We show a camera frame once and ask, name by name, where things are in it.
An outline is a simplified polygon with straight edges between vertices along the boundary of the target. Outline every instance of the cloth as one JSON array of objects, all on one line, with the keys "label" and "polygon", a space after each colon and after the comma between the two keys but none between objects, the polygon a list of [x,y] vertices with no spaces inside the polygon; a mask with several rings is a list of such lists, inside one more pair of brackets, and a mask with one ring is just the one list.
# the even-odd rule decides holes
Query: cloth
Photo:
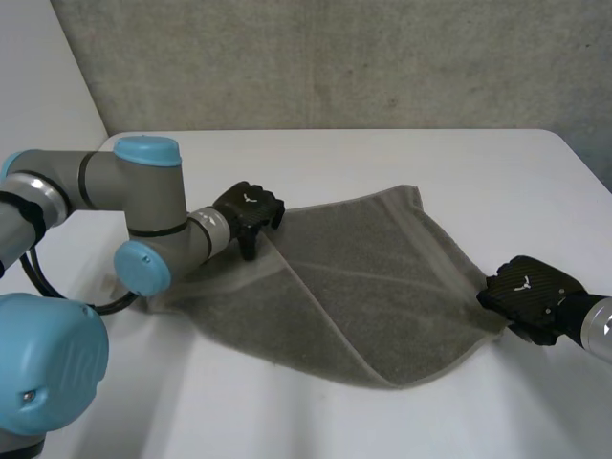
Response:
[{"label": "cloth", "polygon": [[258,244],[255,261],[229,247],[147,309],[268,361],[386,388],[441,376],[507,325],[480,306],[485,276],[413,186],[289,210]]}]

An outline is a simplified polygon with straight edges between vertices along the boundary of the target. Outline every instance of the concrete wall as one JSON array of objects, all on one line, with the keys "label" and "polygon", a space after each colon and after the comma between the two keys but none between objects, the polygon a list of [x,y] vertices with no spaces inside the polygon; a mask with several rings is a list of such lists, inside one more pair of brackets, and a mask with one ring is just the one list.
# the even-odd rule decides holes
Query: concrete wall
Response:
[{"label": "concrete wall", "polygon": [[110,133],[538,127],[612,187],[612,3],[53,0]]}]

